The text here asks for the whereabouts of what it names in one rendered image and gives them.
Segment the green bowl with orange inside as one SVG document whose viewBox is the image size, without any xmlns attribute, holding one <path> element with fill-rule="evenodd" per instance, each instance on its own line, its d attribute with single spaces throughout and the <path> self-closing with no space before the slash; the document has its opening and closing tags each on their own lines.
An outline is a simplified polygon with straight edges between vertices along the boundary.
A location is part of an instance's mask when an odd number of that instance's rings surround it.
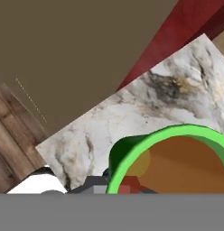
<svg viewBox="0 0 224 231">
<path fill-rule="evenodd" d="M 109 153 L 110 180 L 107 194 L 117 194 L 128 168 L 149 147 L 174 136 L 187 136 L 207 144 L 224 166 L 224 134 L 202 125 L 169 125 L 150 134 L 127 136 L 118 140 Z"/>
</svg>

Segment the dark red cupboard run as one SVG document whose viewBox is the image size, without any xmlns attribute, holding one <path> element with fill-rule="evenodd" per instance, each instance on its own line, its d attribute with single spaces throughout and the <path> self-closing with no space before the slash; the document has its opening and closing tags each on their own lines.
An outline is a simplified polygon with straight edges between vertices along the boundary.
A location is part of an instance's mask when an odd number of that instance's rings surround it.
<svg viewBox="0 0 224 231">
<path fill-rule="evenodd" d="M 223 31 L 224 0 L 179 0 L 118 88 L 201 34 L 213 40 Z"/>
</svg>

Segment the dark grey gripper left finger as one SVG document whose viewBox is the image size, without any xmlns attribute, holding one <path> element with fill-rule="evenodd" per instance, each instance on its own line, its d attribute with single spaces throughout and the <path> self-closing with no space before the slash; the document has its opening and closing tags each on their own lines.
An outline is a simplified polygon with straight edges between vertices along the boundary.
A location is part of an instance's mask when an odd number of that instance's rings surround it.
<svg viewBox="0 0 224 231">
<path fill-rule="evenodd" d="M 88 176 L 83 185 L 72 189 L 69 194 L 105 194 L 107 190 L 107 178 L 104 176 Z"/>
</svg>

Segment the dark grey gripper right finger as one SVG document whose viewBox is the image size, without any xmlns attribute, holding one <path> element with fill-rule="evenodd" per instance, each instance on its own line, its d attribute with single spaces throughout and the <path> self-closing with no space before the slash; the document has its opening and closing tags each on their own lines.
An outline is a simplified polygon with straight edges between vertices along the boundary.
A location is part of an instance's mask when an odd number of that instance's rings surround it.
<svg viewBox="0 0 224 231">
<path fill-rule="evenodd" d="M 136 176 L 125 176 L 118 188 L 118 194 L 154 193 L 153 190 L 140 184 Z"/>
</svg>

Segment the white rounded object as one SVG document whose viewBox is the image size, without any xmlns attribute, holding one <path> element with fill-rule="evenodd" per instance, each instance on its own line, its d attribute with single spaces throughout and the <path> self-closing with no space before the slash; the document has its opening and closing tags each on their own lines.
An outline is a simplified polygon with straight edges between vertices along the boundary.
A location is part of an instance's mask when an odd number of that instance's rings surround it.
<svg viewBox="0 0 224 231">
<path fill-rule="evenodd" d="M 41 194 L 48 190 L 57 190 L 61 193 L 67 192 L 56 177 L 50 174 L 43 174 L 28 177 L 16 187 L 10 189 L 8 194 Z"/>
</svg>

